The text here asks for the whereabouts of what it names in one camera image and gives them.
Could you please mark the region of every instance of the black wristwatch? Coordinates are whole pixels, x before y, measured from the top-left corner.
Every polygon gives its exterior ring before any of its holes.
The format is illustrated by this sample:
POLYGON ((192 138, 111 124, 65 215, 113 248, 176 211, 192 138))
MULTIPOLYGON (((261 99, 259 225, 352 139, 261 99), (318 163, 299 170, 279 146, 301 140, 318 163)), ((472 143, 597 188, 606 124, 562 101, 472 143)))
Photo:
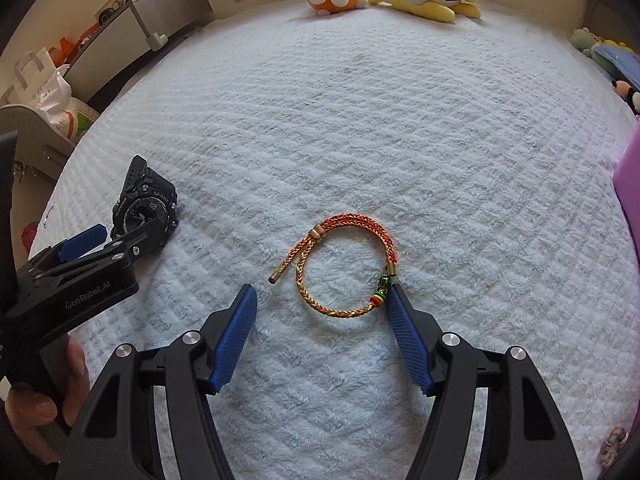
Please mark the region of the black wristwatch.
POLYGON ((178 195, 175 186, 146 165, 139 155, 133 157, 118 202, 113 207, 113 229, 115 240, 133 231, 142 224, 158 219, 164 227, 164 245, 178 225, 175 205, 178 195))

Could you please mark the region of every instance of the orange braided cord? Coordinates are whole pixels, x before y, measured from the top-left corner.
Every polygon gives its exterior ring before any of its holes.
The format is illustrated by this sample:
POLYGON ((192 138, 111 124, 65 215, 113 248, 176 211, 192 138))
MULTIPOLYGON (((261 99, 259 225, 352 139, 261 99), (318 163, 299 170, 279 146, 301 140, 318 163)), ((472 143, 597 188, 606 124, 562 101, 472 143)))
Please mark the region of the orange braided cord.
POLYGON ((300 291, 300 296, 302 296, 306 304, 308 304, 308 306, 310 306, 312 309, 318 311, 320 314, 325 314, 326 316, 331 317, 358 317, 366 314, 367 312, 370 312, 377 306, 380 306, 385 299, 386 284, 388 283, 388 280, 391 276, 396 275, 396 266, 398 264, 393 240, 382 227, 382 225, 367 216, 357 215, 353 213, 344 213, 341 215, 330 216, 323 222, 315 225, 315 227, 311 229, 311 231, 309 231, 309 233, 305 237, 303 237, 302 240, 300 240, 295 245, 295 247, 292 248, 292 250, 289 251, 289 254, 287 254, 287 257, 278 266, 278 269, 269 277, 270 283, 275 283, 278 281, 282 273, 287 269, 287 267, 289 267, 289 264, 293 261, 293 258, 295 258, 296 254, 298 253, 300 253, 300 259, 296 264, 296 285, 298 286, 298 290, 300 291), (316 243, 324 238, 331 229, 345 226, 353 226, 359 227, 361 229, 366 229, 367 231, 376 235, 376 237, 382 242, 385 247, 386 253, 386 274, 380 276, 378 280, 378 290, 374 293, 366 306, 354 310, 334 310, 332 308, 322 306, 311 297, 302 281, 302 274, 305 269, 306 259, 316 243))

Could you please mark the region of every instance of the finger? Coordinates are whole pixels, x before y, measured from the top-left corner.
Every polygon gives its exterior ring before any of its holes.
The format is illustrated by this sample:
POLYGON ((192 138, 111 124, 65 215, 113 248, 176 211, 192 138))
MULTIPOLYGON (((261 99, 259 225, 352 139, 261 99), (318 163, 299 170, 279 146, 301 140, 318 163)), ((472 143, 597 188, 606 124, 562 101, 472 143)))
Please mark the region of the finger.
POLYGON ((12 388, 4 410, 16 436, 33 456, 45 464, 60 461, 60 456, 44 440, 37 428, 56 418, 58 410, 49 397, 26 388, 12 388))
POLYGON ((65 422, 72 426, 89 395, 90 388, 89 371, 84 364, 84 351, 78 342, 71 337, 66 346, 66 359, 71 368, 71 375, 68 377, 66 395, 62 402, 62 415, 65 422))
POLYGON ((6 400, 7 416, 15 431, 49 424, 58 409, 53 400, 28 388, 12 387, 6 400))
POLYGON ((78 413, 89 395, 89 370, 82 367, 82 375, 73 374, 69 376, 66 386, 65 400, 62 401, 62 415, 65 422, 72 426, 78 418, 78 413))
POLYGON ((72 337, 69 337, 66 344, 66 360, 74 375, 81 377, 84 374, 84 350, 72 337))

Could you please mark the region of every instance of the white fluffy blanket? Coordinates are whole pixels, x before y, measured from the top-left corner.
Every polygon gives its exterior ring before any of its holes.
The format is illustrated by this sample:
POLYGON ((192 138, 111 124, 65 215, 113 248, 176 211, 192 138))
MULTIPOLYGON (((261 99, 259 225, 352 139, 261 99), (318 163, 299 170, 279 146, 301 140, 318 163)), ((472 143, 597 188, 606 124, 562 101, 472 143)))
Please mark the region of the white fluffy blanket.
MULTIPOLYGON (((255 331, 212 399, 236 478, 404 478, 430 401, 384 311, 331 320, 303 303, 293 269, 267 282, 316 222, 358 212, 391 233, 415 307, 480 348, 530 352, 594 480, 601 439, 638 400, 636 255, 610 182, 635 121, 562 33, 482 10, 442 25, 261 7, 200 31, 105 111, 33 252, 110 227, 137 153, 175 183, 180 225, 140 265, 139 293, 75 332, 92 378, 117 344, 167 344, 249 282, 255 331)), ((308 263, 310 291, 360 306, 382 261, 364 232, 332 233, 308 263)), ((161 440, 176 478, 165 421, 161 440)))

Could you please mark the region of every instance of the green plush toy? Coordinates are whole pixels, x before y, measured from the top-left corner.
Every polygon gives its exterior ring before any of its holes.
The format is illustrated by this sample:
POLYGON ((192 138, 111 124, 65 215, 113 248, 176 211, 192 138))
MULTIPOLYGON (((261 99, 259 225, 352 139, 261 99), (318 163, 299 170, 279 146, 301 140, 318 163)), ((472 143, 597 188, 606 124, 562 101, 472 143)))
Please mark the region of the green plush toy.
POLYGON ((574 48, 583 53, 586 57, 590 57, 593 59, 597 65, 602 67, 606 72, 612 76, 613 78, 618 78, 620 73, 616 66, 610 62, 608 59, 602 57, 595 51, 595 47, 598 47, 601 44, 613 44, 620 48, 628 48, 624 43, 617 44, 611 40, 601 40, 596 35, 592 34, 588 28, 578 28, 574 30, 574 34, 569 38, 569 43, 571 43, 574 48))

